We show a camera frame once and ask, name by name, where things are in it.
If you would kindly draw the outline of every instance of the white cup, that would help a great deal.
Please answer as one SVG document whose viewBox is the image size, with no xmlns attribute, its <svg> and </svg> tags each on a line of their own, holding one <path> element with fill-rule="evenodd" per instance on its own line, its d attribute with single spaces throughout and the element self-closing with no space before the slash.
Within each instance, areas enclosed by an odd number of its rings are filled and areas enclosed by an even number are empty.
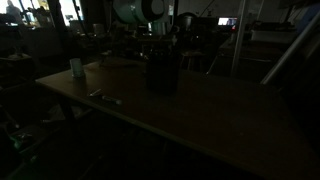
<svg viewBox="0 0 320 180">
<path fill-rule="evenodd" d="M 85 76 L 80 58 L 70 59 L 70 65 L 73 77 Z"/>
</svg>

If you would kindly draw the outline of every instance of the wooden table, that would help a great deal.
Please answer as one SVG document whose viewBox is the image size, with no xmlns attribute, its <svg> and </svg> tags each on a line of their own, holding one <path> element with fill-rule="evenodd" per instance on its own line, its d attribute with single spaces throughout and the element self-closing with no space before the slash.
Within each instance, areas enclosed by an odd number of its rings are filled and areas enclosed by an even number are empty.
<svg viewBox="0 0 320 180">
<path fill-rule="evenodd" d="M 86 65 L 84 79 L 69 70 L 37 83 L 266 179 L 320 177 L 318 156 L 275 89 L 180 71 L 177 93 L 163 96 L 146 89 L 143 64 L 127 62 L 109 59 L 108 67 Z M 123 104 L 87 96 L 100 88 Z"/>
</svg>

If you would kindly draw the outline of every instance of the stool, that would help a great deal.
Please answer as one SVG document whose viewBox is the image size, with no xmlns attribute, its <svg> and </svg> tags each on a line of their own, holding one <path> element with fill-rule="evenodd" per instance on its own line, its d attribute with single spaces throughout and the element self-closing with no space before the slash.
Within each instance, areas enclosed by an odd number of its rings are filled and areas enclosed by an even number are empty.
<svg viewBox="0 0 320 180">
<path fill-rule="evenodd" d="M 184 51 L 181 53 L 182 55 L 182 60 L 180 63 L 180 68 L 182 68 L 183 62 L 185 60 L 188 60 L 188 70 L 193 70 L 194 69 L 194 61 L 198 59 L 200 61 L 200 71 L 203 70 L 203 63 L 202 63 L 202 57 L 205 56 L 200 51 Z"/>
</svg>

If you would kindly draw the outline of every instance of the computer screen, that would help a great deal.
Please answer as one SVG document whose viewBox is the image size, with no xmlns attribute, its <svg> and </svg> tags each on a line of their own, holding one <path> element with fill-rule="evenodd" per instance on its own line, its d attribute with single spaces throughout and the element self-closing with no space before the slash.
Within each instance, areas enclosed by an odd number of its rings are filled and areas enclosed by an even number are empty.
<svg viewBox="0 0 320 180">
<path fill-rule="evenodd" d="M 237 23 L 237 18 L 233 17 L 220 17 L 218 21 L 219 26 L 233 26 Z"/>
</svg>

